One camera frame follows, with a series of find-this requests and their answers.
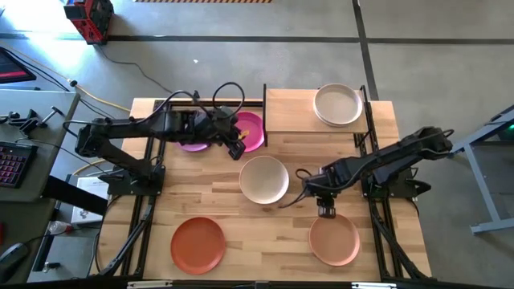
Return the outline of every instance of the plate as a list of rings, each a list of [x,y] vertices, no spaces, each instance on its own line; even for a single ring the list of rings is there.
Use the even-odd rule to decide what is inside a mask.
[[[288,190],[289,175],[284,164],[273,157],[254,157],[241,169],[239,187],[258,204],[278,201]]]
[[[308,244],[321,262],[343,266],[355,259],[361,240],[355,225],[346,217],[318,218],[308,232]]]
[[[183,222],[171,238],[171,258],[187,274],[205,274],[218,265],[224,253],[223,231],[209,218]]]
[[[343,84],[327,84],[314,96],[314,112],[328,125],[351,124],[362,114],[361,97]]]
[[[252,112],[238,112],[237,116],[238,122],[235,126],[241,129],[241,132],[249,132],[243,139],[244,145],[247,146],[244,152],[255,151],[264,142],[263,119]]]
[[[177,146],[187,152],[199,152],[204,149],[207,149],[209,145],[207,144],[179,144],[177,143]]]

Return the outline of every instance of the desk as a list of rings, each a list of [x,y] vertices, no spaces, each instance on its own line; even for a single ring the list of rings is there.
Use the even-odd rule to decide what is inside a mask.
[[[144,117],[155,99],[135,99],[132,116]],[[372,102],[381,147],[398,140],[393,104]],[[261,108],[244,108],[260,114]],[[124,140],[122,149],[142,158],[146,139]],[[294,280],[294,281],[378,281],[377,257],[367,201],[361,197],[360,184],[347,189],[336,199],[339,214],[351,219],[359,230],[361,249],[353,262],[331,267],[319,261],[309,250],[308,230],[317,216],[314,199],[283,210],[278,204],[290,202],[301,191],[294,176],[298,168],[317,170],[340,157],[358,156],[350,133],[268,133],[268,147],[245,153],[233,161],[223,147],[213,146],[198,153],[187,153],[168,143],[164,164],[167,168],[162,195],[157,199],[149,239],[144,279],[210,280]],[[269,155],[288,169],[290,185],[286,195],[275,204],[258,205],[247,200],[239,188],[239,170],[253,157]],[[102,267],[115,256],[129,230],[134,197],[122,197],[109,210],[100,235],[98,252]],[[399,243],[418,268],[430,275],[426,249],[418,216],[407,200],[390,201]],[[169,244],[177,227],[189,218],[214,219],[226,237],[226,253],[212,271],[188,275],[173,264]],[[385,246],[388,268],[392,272],[390,250]],[[132,265],[137,262],[139,243],[135,245]]]
[[[29,109],[33,109],[42,119],[52,112],[51,106],[55,106],[63,112],[64,116],[55,114],[47,122],[46,128],[35,129],[31,133],[31,137],[60,146],[66,135],[62,124],[65,120],[73,117],[79,98],[80,96],[75,92],[0,90],[2,103],[0,114],[18,112],[20,117],[26,117]],[[0,140],[15,141],[22,137],[17,127],[0,124]],[[25,140],[23,143],[30,144],[30,141]],[[40,143],[34,143],[34,145],[39,146],[38,152],[22,185],[18,189],[0,187],[0,201],[35,201],[39,199],[59,153],[59,148]]]
[[[31,136],[37,140],[61,145],[66,133],[61,125],[73,116],[79,97],[74,92],[0,90],[2,103],[0,114],[12,111],[25,117],[29,108],[32,108],[40,118],[44,118],[51,112],[51,106],[56,106],[64,116],[53,116],[47,122],[47,128],[37,128]],[[0,124],[0,140],[15,141],[21,137],[18,128]],[[5,239],[4,244],[0,246],[0,254],[16,242],[25,242],[45,234],[48,221],[54,211],[55,200],[40,199],[39,196],[45,188],[59,149],[47,144],[35,145],[38,145],[39,149],[22,186],[19,189],[0,187],[0,222],[6,223]],[[36,240],[30,244],[30,255],[9,280],[9,284],[26,282],[40,242],[41,240]]]

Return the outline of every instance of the gray desk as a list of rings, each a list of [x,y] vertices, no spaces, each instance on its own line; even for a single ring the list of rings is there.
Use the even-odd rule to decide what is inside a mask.
[[[47,123],[48,128],[36,129],[31,136],[37,140],[61,145],[65,135],[62,123],[70,120],[79,102],[79,95],[74,92],[37,92],[37,91],[11,91],[0,90],[0,114],[9,111],[19,112],[24,117],[29,108],[38,115],[45,117],[51,112],[54,105],[60,109],[65,117],[54,115]],[[21,138],[18,128],[7,124],[0,124],[0,140],[14,141]],[[59,149],[47,145],[37,144],[38,153],[25,180],[19,189],[0,188],[0,222],[6,224],[4,244],[0,246],[0,253],[13,243],[45,234],[48,220],[53,212],[55,201],[40,199],[51,167],[57,157]],[[17,273],[8,283],[25,283],[34,263],[40,240],[30,245],[31,253],[18,269]]]
[[[51,112],[53,105],[65,116],[55,114],[47,122],[47,128],[37,128],[31,133],[31,137],[54,145],[61,145],[66,134],[62,124],[65,120],[73,117],[79,98],[80,95],[74,92],[0,90],[0,104],[2,104],[0,115],[18,112],[21,117],[25,117],[32,108],[39,117],[44,118]],[[19,133],[18,128],[0,124],[0,140],[15,141],[21,137],[23,136]],[[35,143],[35,145],[39,146],[38,153],[21,187],[18,189],[0,187],[0,201],[35,201],[39,199],[59,149],[48,144]]]

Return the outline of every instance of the red device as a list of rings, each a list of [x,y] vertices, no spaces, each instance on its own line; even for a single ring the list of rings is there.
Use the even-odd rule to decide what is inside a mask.
[[[69,0],[64,12],[86,43],[107,43],[109,22],[114,13],[109,0]]]

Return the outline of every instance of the orange plate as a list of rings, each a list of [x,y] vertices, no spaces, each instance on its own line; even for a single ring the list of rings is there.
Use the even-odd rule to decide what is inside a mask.
[[[308,244],[323,263],[343,266],[357,256],[361,240],[355,225],[338,214],[334,219],[316,219],[308,232]]]
[[[223,231],[209,218],[183,222],[171,238],[171,258],[187,274],[200,275],[212,270],[224,253]]]

